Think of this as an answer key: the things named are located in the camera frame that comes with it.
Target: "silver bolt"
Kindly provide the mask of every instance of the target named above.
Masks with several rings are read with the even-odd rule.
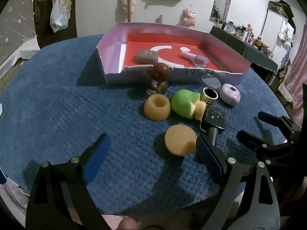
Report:
[[[227,161],[232,164],[235,163],[235,159],[233,157],[228,158]]]
[[[265,165],[264,165],[263,162],[258,162],[258,166],[259,166],[260,168],[264,168],[264,167],[265,167]]]
[[[75,156],[70,160],[72,163],[77,163],[79,162],[79,157]]]
[[[43,168],[47,167],[48,165],[49,165],[48,162],[43,162],[43,163],[41,164],[41,166],[42,166]]]

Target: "star patterned wallpaper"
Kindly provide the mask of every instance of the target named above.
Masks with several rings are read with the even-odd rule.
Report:
[[[34,36],[33,0],[9,0],[0,14],[0,63]]]

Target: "pink curtain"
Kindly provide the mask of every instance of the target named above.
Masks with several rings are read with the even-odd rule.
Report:
[[[286,88],[293,97],[293,121],[298,125],[303,122],[303,83],[307,83],[307,22],[297,55],[292,63]]]
[[[229,7],[230,7],[230,2],[231,2],[231,0],[226,0],[225,10],[224,10],[224,15],[223,15],[223,21],[225,21],[227,19]]]

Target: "mirror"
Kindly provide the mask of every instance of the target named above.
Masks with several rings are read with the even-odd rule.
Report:
[[[228,10],[231,0],[214,0],[210,21],[216,22],[217,20],[225,21],[228,15]]]

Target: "pink bottle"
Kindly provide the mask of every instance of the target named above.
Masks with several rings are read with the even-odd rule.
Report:
[[[200,67],[207,67],[208,63],[209,63],[209,58],[203,56],[203,55],[196,55],[196,54],[192,54],[192,53],[188,53],[185,51],[181,52],[181,56],[189,59],[190,61],[193,62],[193,64],[195,64],[196,66],[200,66]]]

